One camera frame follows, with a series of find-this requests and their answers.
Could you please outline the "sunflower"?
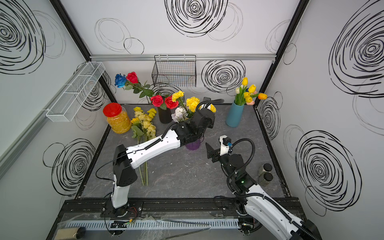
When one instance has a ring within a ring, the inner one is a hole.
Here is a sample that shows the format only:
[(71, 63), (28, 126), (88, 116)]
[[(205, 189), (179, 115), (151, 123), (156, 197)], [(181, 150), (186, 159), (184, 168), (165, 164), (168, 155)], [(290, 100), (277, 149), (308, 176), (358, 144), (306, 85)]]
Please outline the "sunflower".
[(138, 118), (134, 118), (131, 120), (131, 130), (133, 131), (132, 138), (138, 140), (145, 134), (142, 123)]

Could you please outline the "yellow rose stem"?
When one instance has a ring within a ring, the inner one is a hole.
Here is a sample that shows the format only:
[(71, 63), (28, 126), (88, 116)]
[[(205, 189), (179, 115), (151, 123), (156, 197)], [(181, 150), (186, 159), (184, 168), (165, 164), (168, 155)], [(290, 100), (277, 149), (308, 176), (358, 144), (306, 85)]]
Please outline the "yellow rose stem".
[(149, 141), (156, 137), (156, 127), (152, 123), (152, 116), (144, 114), (141, 111), (135, 112), (135, 118), (132, 119), (133, 138), (140, 141)]

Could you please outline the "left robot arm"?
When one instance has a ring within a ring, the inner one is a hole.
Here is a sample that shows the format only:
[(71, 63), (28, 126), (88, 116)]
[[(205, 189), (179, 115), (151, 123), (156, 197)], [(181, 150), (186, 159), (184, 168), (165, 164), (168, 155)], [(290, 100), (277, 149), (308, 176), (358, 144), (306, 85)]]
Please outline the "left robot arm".
[(138, 179), (137, 168), (162, 153), (202, 138), (206, 129), (213, 128), (214, 122), (215, 114), (207, 108), (202, 108), (197, 110), (191, 119), (172, 123), (162, 135), (152, 140), (128, 148), (124, 145), (116, 147), (113, 163), (114, 189), (111, 195), (114, 209), (128, 203), (130, 185)]

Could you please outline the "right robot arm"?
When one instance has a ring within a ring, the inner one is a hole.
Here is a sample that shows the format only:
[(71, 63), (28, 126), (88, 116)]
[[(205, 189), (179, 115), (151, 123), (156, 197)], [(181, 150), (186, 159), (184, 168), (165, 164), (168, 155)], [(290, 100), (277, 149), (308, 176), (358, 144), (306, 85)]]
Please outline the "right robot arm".
[(219, 162), (227, 175), (227, 186), (243, 205), (245, 212), (269, 230), (278, 240), (320, 240), (316, 225), (303, 221), (271, 198), (246, 171), (241, 155), (229, 154), (232, 144), (223, 151), (206, 143), (207, 158)]

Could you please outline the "black vase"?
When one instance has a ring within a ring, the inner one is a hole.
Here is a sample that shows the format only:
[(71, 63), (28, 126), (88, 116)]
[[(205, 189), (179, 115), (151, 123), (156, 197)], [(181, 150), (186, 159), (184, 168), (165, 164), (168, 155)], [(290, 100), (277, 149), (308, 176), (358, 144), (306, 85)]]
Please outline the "black vase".
[(172, 112), (170, 109), (166, 108), (165, 110), (158, 107), (159, 119), (162, 124), (169, 124), (173, 121)]

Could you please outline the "purple glass vase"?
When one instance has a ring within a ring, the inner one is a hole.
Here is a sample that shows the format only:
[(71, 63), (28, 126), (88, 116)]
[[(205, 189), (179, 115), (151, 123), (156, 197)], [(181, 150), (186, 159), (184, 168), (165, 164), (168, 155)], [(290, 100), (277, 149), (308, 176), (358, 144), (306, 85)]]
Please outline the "purple glass vase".
[(186, 148), (190, 151), (198, 150), (201, 146), (201, 140), (198, 139), (193, 143), (186, 144)]

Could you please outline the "yellow poppy stem large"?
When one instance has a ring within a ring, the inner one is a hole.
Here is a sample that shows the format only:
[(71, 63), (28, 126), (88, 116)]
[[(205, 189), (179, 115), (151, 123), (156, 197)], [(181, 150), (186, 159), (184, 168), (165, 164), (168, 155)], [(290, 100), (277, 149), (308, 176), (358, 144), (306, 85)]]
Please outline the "yellow poppy stem large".
[(153, 125), (152, 121), (156, 116), (157, 111), (152, 108), (147, 111), (146, 120), (144, 122), (144, 127), (146, 130), (146, 140), (154, 139), (156, 136), (156, 126)]

